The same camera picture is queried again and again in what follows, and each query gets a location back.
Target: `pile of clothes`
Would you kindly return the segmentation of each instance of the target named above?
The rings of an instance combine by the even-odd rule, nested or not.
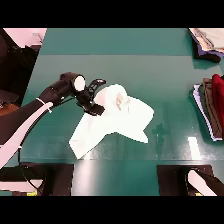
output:
[[[200,109],[213,141],[224,139],[224,76],[203,78],[194,85],[193,97]]]
[[[194,58],[219,63],[224,56],[224,28],[189,28]]]

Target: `green table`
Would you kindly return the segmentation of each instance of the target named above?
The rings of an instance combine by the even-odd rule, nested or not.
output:
[[[224,143],[202,129],[189,90],[203,77],[222,75],[220,65],[192,58],[187,29],[48,29],[23,104],[61,73],[71,71],[121,84],[150,105],[149,143],[119,134],[106,136],[76,160],[70,146],[82,110],[74,101],[47,114],[23,145],[22,161],[75,163],[73,195],[159,195],[156,165],[211,164],[224,181]],[[197,139],[201,160],[193,161],[188,137]],[[7,165],[15,165],[14,158]]]

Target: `red cloth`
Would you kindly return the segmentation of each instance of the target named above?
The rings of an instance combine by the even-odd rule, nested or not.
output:
[[[218,74],[212,76],[212,95],[217,116],[224,130],[224,80]]]

